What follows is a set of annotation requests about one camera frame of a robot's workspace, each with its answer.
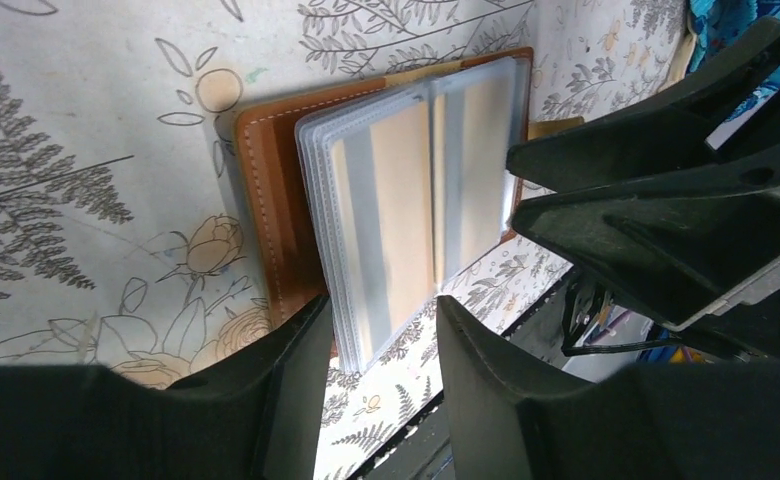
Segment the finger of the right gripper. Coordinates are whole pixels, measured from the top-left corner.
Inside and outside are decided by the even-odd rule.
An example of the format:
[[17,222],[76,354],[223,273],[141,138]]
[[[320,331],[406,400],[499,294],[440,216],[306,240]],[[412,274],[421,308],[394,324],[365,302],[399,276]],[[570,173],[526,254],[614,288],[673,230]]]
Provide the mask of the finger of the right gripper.
[[780,290],[780,144],[713,164],[524,201],[524,237],[680,331]]
[[507,169],[559,193],[703,164],[706,138],[780,67],[780,20],[762,17],[702,68],[589,123],[513,146]]

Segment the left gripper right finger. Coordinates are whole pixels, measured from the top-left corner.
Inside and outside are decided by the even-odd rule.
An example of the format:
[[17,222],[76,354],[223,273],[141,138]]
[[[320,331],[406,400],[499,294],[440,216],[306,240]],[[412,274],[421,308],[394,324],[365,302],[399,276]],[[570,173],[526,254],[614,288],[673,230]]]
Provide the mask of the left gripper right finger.
[[637,363],[593,383],[436,305],[458,478],[780,479],[780,363]]

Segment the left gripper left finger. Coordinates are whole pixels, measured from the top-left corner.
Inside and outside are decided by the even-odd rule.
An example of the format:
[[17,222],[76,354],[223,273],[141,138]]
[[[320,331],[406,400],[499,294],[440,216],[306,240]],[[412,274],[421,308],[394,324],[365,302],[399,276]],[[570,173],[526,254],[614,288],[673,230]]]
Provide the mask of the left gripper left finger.
[[309,479],[326,296],[164,390],[104,366],[0,366],[0,479]]

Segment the brown leather card holder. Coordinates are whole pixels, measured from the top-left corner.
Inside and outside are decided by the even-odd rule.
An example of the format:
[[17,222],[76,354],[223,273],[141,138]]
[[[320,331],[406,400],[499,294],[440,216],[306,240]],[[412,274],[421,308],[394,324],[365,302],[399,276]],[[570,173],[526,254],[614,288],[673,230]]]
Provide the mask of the brown leather card holder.
[[297,121],[346,101],[500,58],[513,57],[530,64],[533,55],[532,48],[521,47],[438,63],[287,94],[252,104],[238,113],[234,127],[236,158],[258,237],[273,327],[283,325],[316,296],[327,292],[297,153]]

